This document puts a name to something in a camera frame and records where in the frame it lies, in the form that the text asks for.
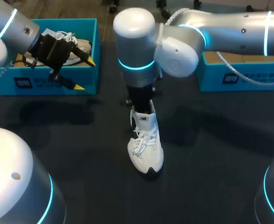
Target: blue shoe box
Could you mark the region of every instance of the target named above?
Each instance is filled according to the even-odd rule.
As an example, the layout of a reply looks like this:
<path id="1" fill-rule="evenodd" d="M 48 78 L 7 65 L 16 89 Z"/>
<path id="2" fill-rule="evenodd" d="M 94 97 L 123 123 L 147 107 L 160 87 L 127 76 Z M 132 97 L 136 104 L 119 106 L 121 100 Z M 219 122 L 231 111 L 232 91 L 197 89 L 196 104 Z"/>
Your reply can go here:
<path id="1" fill-rule="evenodd" d="M 274 82 L 274 62 L 232 63 L 231 65 L 255 81 Z M 240 79 L 223 63 L 208 63 L 204 53 L 195 73 L 202 92 L 274 90 L 274 86 L 257 86 Z"/>
<path id="2" fill-rule="evenodd" d="M 85 39 L 92 43 L 91 57 L 96 67 L 64 66 L 60 74 L 71 78 L 85 88 L 82 91 L 68 90 L 59 83 L 49 81 L 50 68 L 47 66 L 10 68 L 0 78 L 0 94 L 2 96 L 24 95 L 94 95 L 97 92 L 98 72 L 100 64 L 100 38 L 97 19 L 43 19 L 33 20 L 41 29 L 41 33 L 49 28 L 53 31 L 75 33 L 77 39 Z M 8 56 L 8 61 L 15 60 L 16 55 Z"/>

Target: robotic arm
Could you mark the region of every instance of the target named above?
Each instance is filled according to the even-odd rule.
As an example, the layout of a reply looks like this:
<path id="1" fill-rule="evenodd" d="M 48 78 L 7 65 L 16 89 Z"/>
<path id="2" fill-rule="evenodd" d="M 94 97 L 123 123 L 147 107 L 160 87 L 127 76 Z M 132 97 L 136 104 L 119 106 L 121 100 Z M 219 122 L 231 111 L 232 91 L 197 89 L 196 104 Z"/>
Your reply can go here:
<path id="1" fill-rule="evenodd" d="M 127 85 L 143 87 L 157 77 L 157 63 L 175 77 L 191 75 L 204 51 L 274 55 L 274 12 L 211 14 L 181 9 L 155 23 L 141 8 L 120 12 L 114 31 Z"/>
<path id="2" fill-rule="evenodd" d="M 41 35 L 36 23 L 0 0 L 0 67 L 7 59 L 6 46 L 14 48 L 19 54 L 30 52 L 35 58 L 33 64 L 28 63 L 32 69 L 37 61 L 42 62 L 52 69 L 50 79 L 69 89 L 75 89 L 76 84 L 59 75 L 59 71 L 71 52 L 88 65 L 95 66 L 89 54 L 77 48 L 75 43 L 56 40 L 50 35 Z"/>

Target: shoe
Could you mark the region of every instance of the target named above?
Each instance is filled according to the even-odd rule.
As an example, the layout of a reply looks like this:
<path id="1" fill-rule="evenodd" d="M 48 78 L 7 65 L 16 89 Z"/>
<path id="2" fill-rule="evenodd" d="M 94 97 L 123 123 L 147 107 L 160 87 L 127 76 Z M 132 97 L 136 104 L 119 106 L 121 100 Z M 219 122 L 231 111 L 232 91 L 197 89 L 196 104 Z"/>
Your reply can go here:
<path id="1" fill-rule="evenodd" d="M 143 174 L 157 174 L 164 162 L 164 153 L 160 142 L 159 127 L 156 120 L 155 107 L 150 101 L 151 114 L 138 113 L 131 110 L 131 125 L 136 139 L 131 138 L 127 145 L 128 154 L 138 171 Z"/>
<path id="2" fill-rule="evenodd" d="M 56 38 L 57 40 L 61 40 L 64 39 L 67 42 L 74 42 L 76 44 L 77 47 L 79 47 L 82 51 L 87 52 L 88 54 L 90 54 L 91 52 L 91 43 L 87 40 L 81 40 L 81 39 L 77 39 L 73 33 L 66 33 L 64 31 L 58 31 L 58 32 L 54 32 L 50 29 L 46 29 L 42 35 L 45 36 L 46 34 L 50 34 L 52 37 Z M 32 55 L 29 52 L 26 52 L 24 54 L 24 56 L 26 57 L 26 61 L 29 63 L 33 63 L 34 58 L 32 57 Z M 76 56 L 74 53 L 70 53 L 70 57 L 68 58 L 68 60 L 66 61 L 66 63 L 63 64 L 63 66 L 72 66 L 72 65 L 76 65 L 81 63 L 81 59 Z M 36 66 L 44 66 L 43 63 L 41 62 L 37 62 Z"/>

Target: white shoelace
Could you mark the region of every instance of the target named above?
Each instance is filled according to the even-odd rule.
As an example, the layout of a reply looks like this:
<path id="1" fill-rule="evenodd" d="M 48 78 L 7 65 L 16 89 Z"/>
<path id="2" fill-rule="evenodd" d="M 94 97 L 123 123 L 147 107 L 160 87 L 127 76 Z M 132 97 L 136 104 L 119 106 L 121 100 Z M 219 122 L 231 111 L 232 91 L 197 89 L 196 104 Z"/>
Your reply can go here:
<path id="1" fill-rule="evenodd" d="M 64 39 L 66 40 L 67 42 L 74 42 L 76 45 L 77 45 L 77 39 L 76 37 L 74 36 L 75 34 L 73 33 L 66 33 L 64 31 L 58 31 L 55 35 L 55 38 L 57 40 L 61 40 L 61 39 Z"/>
<path id="2" fill-rule="evenodd" d="M 156 144 L 157 130 L 156 125 L 150 131 L 142 131 L 138 127 L 134 130 L 137 133 L 138 138 L 135 139 L 135 147 L 132 148 L 133 155 L 142 159 L 141 154 L 144 152 L 147 146 L 154 146 Z"/>

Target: black tabletop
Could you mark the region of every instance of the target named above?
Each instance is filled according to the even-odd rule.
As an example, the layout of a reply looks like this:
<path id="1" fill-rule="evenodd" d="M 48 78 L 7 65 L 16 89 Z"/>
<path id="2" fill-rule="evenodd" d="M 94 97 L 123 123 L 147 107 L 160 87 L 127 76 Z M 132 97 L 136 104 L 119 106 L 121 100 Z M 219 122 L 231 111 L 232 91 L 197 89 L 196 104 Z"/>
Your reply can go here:
<path id="1" fill-rule="evenodd" d="M 52 175 L 68 224 L 254 223 L 254 195 L 274 156 L 274 91 L 200 93 L 194 76 L 157 85 L 165 160 L 153 182 L 127 153 L 132 129 L 112 42 L 102 45 L 98 95 L 0 96 L 0 127 Z"/>

